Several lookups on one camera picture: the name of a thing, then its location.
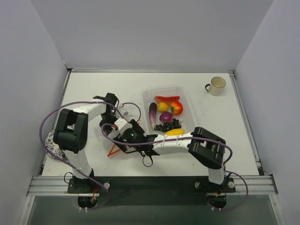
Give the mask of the clear zip top bag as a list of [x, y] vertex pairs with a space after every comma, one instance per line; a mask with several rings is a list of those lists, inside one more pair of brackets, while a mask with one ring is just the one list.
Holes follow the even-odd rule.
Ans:
[[[99, 125], [94, 126], [94, 134], [95, 137], [97, 138], [98, 141], [102, 142], [103, 149], [106, 152], [106, 156], [113, 157], [114, 155], [118, 153], [122, 153], [123, 151], [118, 147], [115, 143], [109, 141], [107, 138], [105, 138], [101, 132], [101, 127]], [[117, 135], [119, 135], [119, 131], [115, 130], [114, 128], [112, 129], [111, 133], [109, 133], [107, 136], [110, 138], [114, 138]], [[130, 154], [134, 153], [136, 150], [134, 148], [128, 147], [128, 146], [123, 146], [127, 150], [125, 153]]]

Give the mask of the fake purple eggplant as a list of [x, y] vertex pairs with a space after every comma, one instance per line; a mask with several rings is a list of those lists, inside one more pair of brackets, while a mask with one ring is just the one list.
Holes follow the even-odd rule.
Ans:
[[156, 125], [156, 114], [157, 114], [157, 104], [152, 102], [149, 106], [149, 121], [152, 130], [154, 130]]

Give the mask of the fake purple onion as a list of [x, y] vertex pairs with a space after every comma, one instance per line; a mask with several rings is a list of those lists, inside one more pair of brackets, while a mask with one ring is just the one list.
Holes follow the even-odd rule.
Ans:
[[169, 123], [169, 122], [172, 122], [173, 121], [173, 114], [171, 112], [163, 112], [160, 117], [159, 117], [159, 120], [162, 122], [162, 123]]

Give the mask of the fake yellow orange fruit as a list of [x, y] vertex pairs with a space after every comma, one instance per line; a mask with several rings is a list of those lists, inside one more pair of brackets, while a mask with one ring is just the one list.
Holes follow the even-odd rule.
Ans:
[[158, 103], [157, 105], [157, 110], [160, 112], [160, 113], [163, 113], [163, 112], [167, 112], [169, 109], [169, 106], [167, 103], [165, 102], [160, 102]]

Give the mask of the fake dark grapes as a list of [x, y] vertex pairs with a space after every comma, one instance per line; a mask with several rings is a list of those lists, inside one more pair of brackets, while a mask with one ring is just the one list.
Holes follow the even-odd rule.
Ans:
[[154, 131], [167, 132], [173, 129], [182, 128], [182, 123], [183, 121], [179, 121], [178, 119], [173, 119], [171, 122], [156, 124], [154, 126]]

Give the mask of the fake watermelon slice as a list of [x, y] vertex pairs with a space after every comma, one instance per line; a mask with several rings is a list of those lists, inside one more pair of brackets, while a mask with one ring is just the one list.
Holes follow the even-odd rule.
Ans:
[[155, 100], [155, 102], [157, 104], [159, 104], [159, 103], [166, 103], [167, 105], [170, 105], [172, 102], [179, 101], [180, 100], [180, 96], [168, 96], [168, 97], [155, 96], [154, 100]]

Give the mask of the fake orange bell pepper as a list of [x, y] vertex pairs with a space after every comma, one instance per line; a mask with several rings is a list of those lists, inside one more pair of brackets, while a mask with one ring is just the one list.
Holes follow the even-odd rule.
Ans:
[[174, 101], [170, 104], [170, 110], [173, 115], [181, 115], [183, 112], [183, 105], [179, 101]]

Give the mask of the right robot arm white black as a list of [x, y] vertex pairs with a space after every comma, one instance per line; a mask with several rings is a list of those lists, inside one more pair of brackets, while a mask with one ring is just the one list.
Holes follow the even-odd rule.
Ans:
[[190, 133], [179, 135], [144, 135], [141, 127], [135, 122], [117, 119], [114, 126], [119, 135], [114, 140], [122, 151], [134, 148], [142, 157], [189, 153], [203, 166], [208, 168], [208, 187], [219, 191], [225, 185], [226, 142], [221, 137], [202, 128], [196, 127]]

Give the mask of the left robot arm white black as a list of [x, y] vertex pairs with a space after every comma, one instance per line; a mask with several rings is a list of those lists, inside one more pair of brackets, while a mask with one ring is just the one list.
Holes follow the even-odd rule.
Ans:
[[73, 110], [61, 110], [53, 136], [54, 143], [65, 153], [68, 162], [75, 166], [73, 186], [78, 186], [85, 193], [91, 192], [95, 187], [94, 172], [84, 150], [88, 140], [88, 123], [101, 116], [100, 126], [105, 123], [113, 124], [117, 120], [114, 108], [119, 103], [119, 99], [112, 93], [107, 93], [105, 97], [95, 96], [93, 100], [98, 102]]

